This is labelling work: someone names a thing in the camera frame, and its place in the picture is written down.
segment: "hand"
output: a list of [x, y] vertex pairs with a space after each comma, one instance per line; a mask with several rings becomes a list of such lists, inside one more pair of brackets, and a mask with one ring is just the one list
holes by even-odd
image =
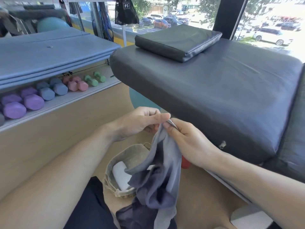
[[159, 125], [168, 119], [170, 114], [161, 114], [157, 108], [138, 107], [109, 123], [109, 126], [113, 130], [113, 140], [121, 141], [143, 130], [156, 133]]
[[217, 155], [222, 153], [221, 150], [191, 123], [176, 118], [171, 120], [179, 130], [167, 122], [163, 123], [163, 127], [174, 138], [185, 159], [196, 166], [209, 169], [209, 165], [216, 162]]

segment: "red car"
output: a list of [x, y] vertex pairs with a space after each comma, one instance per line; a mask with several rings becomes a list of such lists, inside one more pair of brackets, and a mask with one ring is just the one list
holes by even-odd
[[165, 21], [164, 19], [156, 19], [153, 22], [153, 27], [154, 28], [161, 28], [163, 30], [163, 29], [169, 28], [170, 24], [167, 21]]

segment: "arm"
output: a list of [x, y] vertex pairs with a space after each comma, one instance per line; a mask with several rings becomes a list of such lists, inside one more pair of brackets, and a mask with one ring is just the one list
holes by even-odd
[[283, 229], [305, 225], [305, 184], [244, 162], [214, 146], [192, 124], [172, 119], [179, 131], [163, 123], [183, 156], [235, 186]]
[[169, 114], [137, 108], [63, 152], [0, 202], [0, 228], [62, 229], [114, 141], [155, 132]]

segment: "exercise ball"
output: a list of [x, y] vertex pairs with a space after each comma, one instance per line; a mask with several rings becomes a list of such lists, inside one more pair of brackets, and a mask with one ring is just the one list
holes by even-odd
[[38, 21], [37, 32], [47, 32], [70, 27], [63, 19], [56, 17], [48, 17]]
[[156, 105], [154, 102], [151, 100], [147, 99], [143, 95], [141, 95], [139, 92], [135, 91], [132, 88], [129, 88], [129, 96], [130, 100], [132, 101], [132, 105], [134, 108], [137, 107], [150, 107], [150, 108], [157, 108], [161, 110], [161, 108]]

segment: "right hand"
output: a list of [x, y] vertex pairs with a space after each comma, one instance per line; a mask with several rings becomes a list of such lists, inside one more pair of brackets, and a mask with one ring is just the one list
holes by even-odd
[[217, 160], [221, 153], [204, 134], [191, 123], [172, 118], [172, 122], [179, 130], [171, 124], [164, 122], [163, 127], [168, 134], [176, 141], [182, 155], [189, 162], [204, 169], [209, 169], [209, 164]]

